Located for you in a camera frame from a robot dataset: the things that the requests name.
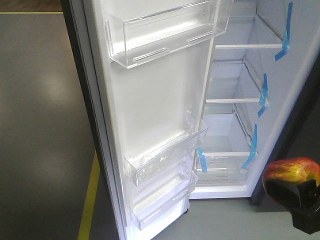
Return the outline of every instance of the yellow stripe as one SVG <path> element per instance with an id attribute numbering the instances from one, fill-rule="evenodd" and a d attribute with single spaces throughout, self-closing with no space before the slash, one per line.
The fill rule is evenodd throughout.
<path id="1" fill-rule="evenodd" d="M 91 222 L 94 214 L 99 175 L 100 167 L 97 153 L 95 153 L 77 240 L 88 240 L 90 237 Z"/>
<path id="2" fill-rule="evenodd" d="M 62 14 L 62 11 L 4 11 L 0 14 Z"/>

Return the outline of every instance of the blue tape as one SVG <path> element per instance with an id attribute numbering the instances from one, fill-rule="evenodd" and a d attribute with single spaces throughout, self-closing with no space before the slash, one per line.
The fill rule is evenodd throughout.
<path id="1" fill-rule="evenodd" d="M 292 8 L 294 3 L 289 2 L 288 4 L 288 14 L 286 17 L 286 28 L 284 33 L 284 40 L 282 43 L 282 50 L 274 56 L 274 59 L 278 61 L 280 58 L 282 58 L 284 55 L 286 55 L 289 52 L 290 48 L 290 25 L 291 25 L 291 15 L 292 15 Z"/>
<path id="2" fill-rule="evenodd" d="M 198 154 L 199 154 L 199 157 L 200 157 L 200 164 L 201 164 L 202 172 L 203 173 L 207 173 L 208 172 L 208 170 L 207 170 L 207 160 L 206 160 L 206 157 L 204 155 L 204 151 L 202 150 L 201 147 L 198 147 Z"/>
<path id="3" fill-rule="evenodd" d="M 258 143 L 258 126 L 257 124 L 255 124 L 253 138 L 252 138 L 251 147 L 250 147 L 250 156 L 242 165 L 241 167 L 242 169 L 246 169 L 249 166 L 249 164 L 255 159 L 257 154 L 257 143 Z"/>
<path id="4" fill-rule="evenodd" d="M 262 108 L 258 111 L 258 117 L 259 118 L 265 112 L 266 108 L 267 108 L 266 106 L 262 106 Z"/>
<path id="5" fill-rule="evenodd" d="M 268 76 L 267 74 L 263 74 L 263 85 L 261 89 L 261 95 L 260 95 L 260 100 L 259 103 L 261 104 L 262 108 L 258 111 L 258 117 L 265 112 L 267 106 L 269 105 L 267 102 L 268 99 Z"/>

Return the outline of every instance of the apple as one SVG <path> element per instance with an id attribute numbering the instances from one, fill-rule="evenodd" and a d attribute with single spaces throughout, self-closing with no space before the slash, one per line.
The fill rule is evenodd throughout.
<path id="1" fill-rule="evenodd" d="M 320 184 L 320 165 L 307 157 L 297 157 L 278 160 L 270 163 L 262 175 L 263 187 L 267 180 L 276 179 L 288 181 L 295 185 L 314 179 Z"/>

